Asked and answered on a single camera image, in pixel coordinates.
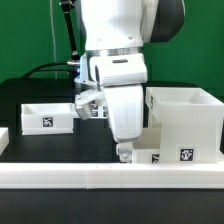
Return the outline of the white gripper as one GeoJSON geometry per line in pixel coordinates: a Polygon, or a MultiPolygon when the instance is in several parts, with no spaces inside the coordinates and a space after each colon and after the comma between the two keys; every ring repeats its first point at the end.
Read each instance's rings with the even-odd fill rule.
{"type": "Polygon", "coordinates": [[[123,163],[132,161],[133,144],[143,130],[143,88],[140,84],[104,89],[116,154],[123,163]]]}

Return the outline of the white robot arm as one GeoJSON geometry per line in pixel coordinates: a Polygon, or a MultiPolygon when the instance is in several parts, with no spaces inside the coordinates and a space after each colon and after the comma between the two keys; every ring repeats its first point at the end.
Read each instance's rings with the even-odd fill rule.
{"type": "Polygon", "coordinates": [[[80,0],[86,33],[87,74],[95,87],[78,94],[80,118],[103,104],[122,162],[132,160],[133,143],[142,135],[144,92],[148,80],[143,55],[147,42],[166,42],[181,29],[184,0],[80,0]]]}

